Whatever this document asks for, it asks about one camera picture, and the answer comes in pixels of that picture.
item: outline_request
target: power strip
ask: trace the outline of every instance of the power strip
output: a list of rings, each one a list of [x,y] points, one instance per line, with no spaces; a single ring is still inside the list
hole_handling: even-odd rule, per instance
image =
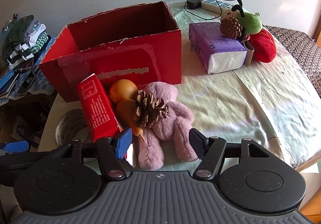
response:
[[[221,13],[221,10],[219,7],[222,9],[222,14],[224,14],[225,11],[230,10],[234,5],[231,5],[229,3],[225,3],[222,1],[217,1],[216,0],[204,0],[201,2],[201,8],[206,9],[209,11],[213,11],[215,13]]]

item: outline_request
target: red plush ball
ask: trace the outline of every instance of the red plush ball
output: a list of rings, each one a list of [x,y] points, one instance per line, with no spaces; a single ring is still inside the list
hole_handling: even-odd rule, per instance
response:
[[[250,36],[250,44],[254,47],[253,57],[263,63],[272,62],[276,56],[276,46],[271,33],[264,28]]]

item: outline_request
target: gray ribbed surface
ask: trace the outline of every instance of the gray ribbed surface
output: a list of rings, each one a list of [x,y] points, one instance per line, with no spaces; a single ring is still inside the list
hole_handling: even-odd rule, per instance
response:
[[[188,172],[133,172],[111,182],[88,207],[61,216],[25,212],[21,224],[308,224],[297,211],[266,217],[243,213],[221,198],[214,185],[192,179]]]

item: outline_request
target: small red box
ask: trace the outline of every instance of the small red box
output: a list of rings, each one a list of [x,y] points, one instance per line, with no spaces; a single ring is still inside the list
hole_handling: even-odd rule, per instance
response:
[[[39,67],[66,102],[95,73],[106,90],[119,79],[142,89],[181,83],[181,31],[164,2],[119,8],[69,24]]]
[[[77,85],[77,91],[93,142],[102,137],[116,137],[123,129],[98,77],[89,76]]]

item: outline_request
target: pine cone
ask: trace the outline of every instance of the pine cone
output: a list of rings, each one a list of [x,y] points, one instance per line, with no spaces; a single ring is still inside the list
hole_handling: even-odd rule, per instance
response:
[[[242,26],[237,19],[229,17],[221,21],[219,30],[226,38],[236,39],[241,36]]]
[[[140,127],[150,128],[158,122],[160,116],[166,119],[167,113],[167,106],[163,99],[154,98],[153,93],[147,94],[145,91],[137,95],[133,117]]]

